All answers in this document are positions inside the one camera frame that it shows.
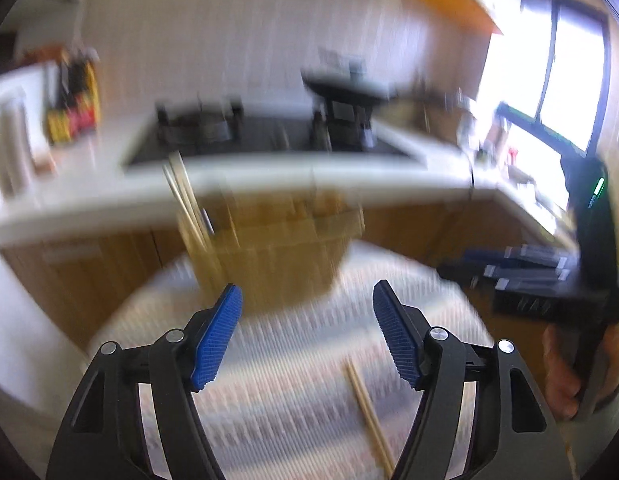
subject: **black window frame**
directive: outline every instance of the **black window frame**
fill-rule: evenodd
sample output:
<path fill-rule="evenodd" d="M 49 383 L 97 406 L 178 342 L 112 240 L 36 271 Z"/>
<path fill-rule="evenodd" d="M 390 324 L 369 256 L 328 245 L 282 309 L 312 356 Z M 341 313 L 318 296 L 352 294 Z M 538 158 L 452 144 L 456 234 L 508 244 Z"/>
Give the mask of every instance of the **black window frame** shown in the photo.
<path fill-rule="evenodd" d="M 579 0 L 548 0 L 551 4 L 551 36 L 549 42 L 549 52 L 547 54 L 547 67 L 545 68 L 545 80 L 543 82 L 543 88 L 541 91 L 541 97 L 539 98 L 539 104 L 536 108 L 536 115 L 529 117 L 523 114 L 519 110 L 513 107 L 511 108 L 517 115 L 515 124 L 524 131 L 534 135 L 542 142 L 550 146 L 552 149 L 560 152 L 561 146 L 571 145 L 571 147 L 581 152 L 584 156 L 596 156 L 596 149 L 598 141 L 603 129 L 603 121 L 605 120 L 605 110 L 607 108 L 607 100 L 609 95 L 609 79 L 611 77 L 611 37 L 609 34 L 609 16 L 601 11 Z M 589 143 L 587 144 L 587 150 L 582 152 L 576 146 L 573 146 L 566 137 L 560 135 L 560 132 L 554 132 L 545 126 L 541 121 L 541 110 L 545 102 L 545 96 L 547 94 L 547 87 L 549 85 L 549 78 L 551 76 L 551 69 L 554 65 L 555 49 L 556 49 L 556 36 L 558 28 L 558 16 L 561 8 L 567 8 L 576 14 L 586 16 L 599 22 L 602 27 L 603 34 L 603 81 L 601 82 L 601 94 L 599 96 L 598 105 L 596 108 L 596 116 L 594 118 L 592 135 L 590 136 Z"/>

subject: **human hand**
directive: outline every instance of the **human hand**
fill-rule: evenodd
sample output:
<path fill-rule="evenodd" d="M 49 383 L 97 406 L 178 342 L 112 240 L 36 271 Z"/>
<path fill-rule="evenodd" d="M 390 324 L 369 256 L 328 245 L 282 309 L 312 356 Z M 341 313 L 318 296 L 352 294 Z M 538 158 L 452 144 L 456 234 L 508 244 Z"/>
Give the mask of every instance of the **human hand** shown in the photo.
<path fill-rule="evenodd" d="M 581 389 L 581 380 L 560 354 L 555 325 L 549 325 L 543 333 L 543 349 L 547 372 L 545 399 L 557 419 L 572 418 L 578 411 L 576 394 Z M 609 396 L 619 385 L 619 324 L 605 332 L 603 349 L 609 356 L 609 370 L 597 400 Z"/>

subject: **wooden container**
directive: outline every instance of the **wooden container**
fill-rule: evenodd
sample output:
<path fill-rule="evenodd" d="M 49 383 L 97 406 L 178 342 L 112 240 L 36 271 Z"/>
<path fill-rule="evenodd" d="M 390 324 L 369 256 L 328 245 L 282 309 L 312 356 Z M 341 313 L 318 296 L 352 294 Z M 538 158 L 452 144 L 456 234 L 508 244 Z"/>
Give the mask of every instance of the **wooden container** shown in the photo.
<path fill-rule="evenodd" d="M 214 226 L 211 245 L 197 241 L 179 218 L 181 236 L 204 304 L 227 283 L 240 286 L 245 316 L 263 314 L 328 292 L 363 212 L 331 191 L 203 198 Z"/>

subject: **window frame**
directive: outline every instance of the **window frame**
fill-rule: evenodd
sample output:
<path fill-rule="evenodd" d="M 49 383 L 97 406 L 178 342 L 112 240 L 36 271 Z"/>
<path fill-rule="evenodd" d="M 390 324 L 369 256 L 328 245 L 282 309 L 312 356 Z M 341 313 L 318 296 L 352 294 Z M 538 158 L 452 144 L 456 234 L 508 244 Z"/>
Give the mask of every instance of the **window frame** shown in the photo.
<path fill-rule="evenodd" d="M 596 149 L 598 146 L 598 141 L 601 136 L 601 131 L 603 129 L 603 121 L 605 120 L 605 110 L 607 108 L 607 101 L 609 95 L 609 80 L 611 77 L 611 45 L 610 45 L 610 35 L 609 35 L 609 16 L 601 11 L 592 7 L 584 2 L 579 0 L 549 0 L 551 4 L 551 36 L 549 41 L 549 52 L 547 54 L 547 66 L 545 67 L 545 80 L 543 82 L 543 88 L 541 91 L 541 97 L 539 98 L 539 103 L 536 108 L 536 115 L 532 118 L 521 113 L 515 108 L 511 107 L 515 110 L 519 115 L 519 120 L 516 121 L 516 125 L 521 129 L 527 131 L 528 133 L 533 134 L 532 132 L 538 132 L 540 135 L 535 135 L 542 142 L 545 142 L 552 149 L 556 149 L 555 145 L 552 146 L 552 143 L 546 142 L 544 139 L 548 139 L 547 133 L 551 132 L 551 130 L 545 126 L 541 121 L 541 110 L 543 104 L 545 102 L 545 96 L 547 95 L 547 87 L 549 86 L 549 78 L 551 76 L 552 66 L 554 65 L 555 59 L 555 49 L 556 49 L 556 37 L 557 37 L 557 29 L 558 29 L 558 17 L 560 13 L 560 9 L 562 7 L 568 8 L 574 11 L 576 14 L 580 14 L 582 16 L 586 16 L 596 22 L 599 22 L 602 27 L 603 32 L 603 49 L 604 49 L 604 60 L 603 60 L 603 80 L 601 82 L 601 94 L 599 95 L 598 104 L 596 107 L 596 116 L 594 118 L 593 127 L 592 127 L 592 135 L 590 136 L 590 140 L 587 143 L 587 150 L 584 153 L 585 156 L 596 156 Z M 564 139 L 566 142 L 570 143 L 569 140 L 560 136 L 561 139 Z"/>

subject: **green light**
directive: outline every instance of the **green light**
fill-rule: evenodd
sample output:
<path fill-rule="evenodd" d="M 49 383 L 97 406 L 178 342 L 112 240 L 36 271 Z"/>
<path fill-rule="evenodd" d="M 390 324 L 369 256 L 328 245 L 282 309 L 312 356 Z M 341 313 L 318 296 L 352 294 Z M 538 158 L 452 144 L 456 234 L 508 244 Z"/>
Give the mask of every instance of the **green light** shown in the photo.
<path fill-rule="evenodd" d="M 601 190 L 603 189 L 603 184 L 605 184 L 605 179 L 601 177 L 598 181 L 598 184 L 596 184 L 596 189 L 593 190 L 593 193 L 595 195 L 598 195 L 601 192 Z"/>

